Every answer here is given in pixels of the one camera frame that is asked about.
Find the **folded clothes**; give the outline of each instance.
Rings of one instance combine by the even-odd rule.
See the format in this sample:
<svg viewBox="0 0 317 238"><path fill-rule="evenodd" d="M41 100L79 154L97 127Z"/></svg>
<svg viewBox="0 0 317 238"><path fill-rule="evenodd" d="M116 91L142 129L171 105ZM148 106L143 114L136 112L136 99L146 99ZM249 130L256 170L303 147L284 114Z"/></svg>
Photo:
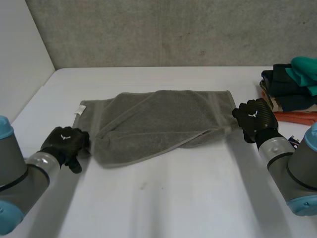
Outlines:
<svg viewBox="0 0 317 238"><path fill-rule="evenodd" d="M82 101L74 127L91 137L91 154L104 167L127 166L168 152L216 141L238 128L229 91L121 93Z"/></svg>
<svg viewBox="0 0 317 238"><path fill-rule="evenodd" d="M287 74L286 69L291 67L291 64L275 64L273 65L273 70L265 70L262 72L267 91L272 97L289 95L311 96L306 87L298 86Z"/></svg>
<svg viewBox="0 0 317 238"><path fill-rule="evenodd" d="M274 115L278 121L294 122L304 125L312 125L317 122L317 112L275 112Z"/></svg>
<svg viewBox="0 0 317 238"><path fill-rule="evenodd" d="M286 69L287 74L298 86L307 87L311 95L317 95L317 59L295 57L291 65Z"/></svg>
<svg viewBox="0 0 317 238"><path fill-rule="evenodd" d="M268 93L266 82L261 80L260 87L265 93L263 97L270 105L273 112L315 112L317 111L317 96L310 95L287 95L273 97Z"/></svg>

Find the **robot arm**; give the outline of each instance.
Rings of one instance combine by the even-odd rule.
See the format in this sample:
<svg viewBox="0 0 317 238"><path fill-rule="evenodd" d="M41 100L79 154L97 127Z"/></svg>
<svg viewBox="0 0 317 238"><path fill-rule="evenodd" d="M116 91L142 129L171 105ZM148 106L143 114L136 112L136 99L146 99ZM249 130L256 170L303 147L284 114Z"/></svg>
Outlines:
<svg viewBox="0 0 317 238"><path fill-rule="evenodd" d="M263 99L241 104L233 116L243 129L245 141L257 144L292 212L298 216L317 215L317 123L305 133L295 150L278 133L276 118Z"/></svg>
<svg viewBox="0 0 317 238"><path fill-rule="evenodd" d="M26 161L7 118L0 116L0 236L13 231L31 210L62 165L76 174L81 166L76 156L89 146L89 135L70 127L55 128L41 150Z"/></svg>

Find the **navy cloth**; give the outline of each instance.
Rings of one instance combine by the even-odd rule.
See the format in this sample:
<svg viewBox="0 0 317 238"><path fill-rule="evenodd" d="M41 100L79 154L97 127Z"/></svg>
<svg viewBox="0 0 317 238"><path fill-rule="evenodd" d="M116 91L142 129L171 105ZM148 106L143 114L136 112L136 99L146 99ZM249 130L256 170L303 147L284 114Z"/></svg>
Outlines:
<svg viewBox="0 0 317 238"><path fill-rule="evenodd" d="M312 96L306 87L299 87L287 74L291 64L275 64L273 70L265 70L262 77L270 96L281 104L283 112L305 110L317 103L317 96Z"/></svg>

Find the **carbon fiber glove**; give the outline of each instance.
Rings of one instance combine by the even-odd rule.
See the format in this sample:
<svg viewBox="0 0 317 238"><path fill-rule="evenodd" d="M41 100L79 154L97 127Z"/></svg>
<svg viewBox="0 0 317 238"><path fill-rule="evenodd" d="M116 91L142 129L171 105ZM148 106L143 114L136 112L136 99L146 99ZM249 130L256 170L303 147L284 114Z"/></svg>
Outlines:
<svg viewBox="0 0 317 238"><path fill-rule="evenodd" d="M232 111L239 126L243 129L244 140L248 143L255 142L255 136L261 130L274 128L278 130L278 122L274 113L263 98L249 100L241 103L239 108Z"/></svg>
<svg viewBox="0 0 317 238"><path fill-rule="evenodd" d="M44 141L41 151L52 154L60 165L69 166L75 174L78 174L82 171L77 161L78 152L89 145L87 132L71 127L56 127Z"/></svg>

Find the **table surface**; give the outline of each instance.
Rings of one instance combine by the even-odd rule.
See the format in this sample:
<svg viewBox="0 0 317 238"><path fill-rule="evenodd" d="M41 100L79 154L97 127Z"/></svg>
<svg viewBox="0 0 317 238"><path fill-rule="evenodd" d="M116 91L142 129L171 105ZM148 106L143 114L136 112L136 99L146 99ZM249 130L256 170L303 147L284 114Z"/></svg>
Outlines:
<svg viewBox="0 0 317 238"><path fill-rule="evenodd" d="M229 90L236 105L260 96L270 67L69 68L56 71L13 126L25 157L56 126L70 126L82 100L121 92ZM280 123L302 139L307 126ZM241 131L216 143L175 149L117 169L81 160L83 172L62 168L56 183L7 237L17 238L299 238L316 237L317 218L289 210Z"/></svg>

